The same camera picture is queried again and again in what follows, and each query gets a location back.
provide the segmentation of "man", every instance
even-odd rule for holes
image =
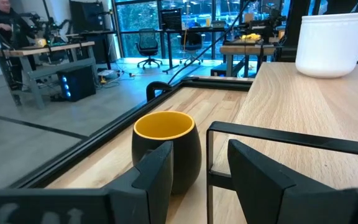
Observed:
[[[35,38],[30,26],[11,8],[10,0],[0,0],[0,35],[2,36],[0,43],[7,42],[17,48],[30,45],[27,37]],[[12,90],[20,90],[22,87],[22,65],[17,57],[11,57],[9,60],[12,65],[12,77],[7,77],[10,80],[9,87]],[[29,61],[32,69],[35,70],[33,56],[29,57]]]

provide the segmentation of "floor line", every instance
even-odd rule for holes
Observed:
[[[78,138],[78,139],[82,139],[82,140],[88,138],[88,136],[85,136],[82,134],[77,134],[77,133],[73,133],[70,131],[65,131],[65,130],[61,130],[61,129],[57,129],[57,128],[46,127],[43,125],[34,124],[34,123],[26,122],[26,121],[20,121],[18,119],[7,118],[4,116],[0,116],[0,120],[15,123],[15,124],[21,124],[21,125],[31,127],[31,128],[37,128],[37,129],[41,129],[44,131],[50,131],[53,133],[62,134],[62,135],[66,135],[66,136],[70,136],[70,137]]]

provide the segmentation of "white mug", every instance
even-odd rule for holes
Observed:
[[[296,69],[317,78],[336,78],[358,62],[358,13],[303,16]]]

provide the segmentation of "gray floor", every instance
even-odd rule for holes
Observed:
[[[167,65],[143,70],[136,67],[136,61],[121,60],[125,63],[113,65],[135,73],[134,80],[125,75],[118,81],[119,85],[111,84],[118,86],[102,88],[96,95],[75,103],[51,103],[45,97],[47,106],[44,110],[38,110],[32,98],[23,98],[23,105],[16,107],[3,77],[0,76],[0,116],[89,136],[145,101],[145,88],[150,82],[167,82],[181,68],[166,75],[162,70],[168,68]],[[217,63],[219,62],[211,62],[209,66]],[[191,66],[177,78],[184,75],[209,75],[210,69],[211,67]],[[48,88],[47,91],[53,93],[58,88]],[[66,135],[0,120],[0,187],[7,187],[79,141],[80,139]]]

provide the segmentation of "black mug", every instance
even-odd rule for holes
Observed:
[[[148,150],[173,142],[172,193],[185,193],[201,169],[201,144],[194,119],[177,111],[159,111],[137,120],[132,132],[132,161],[136,165]]]

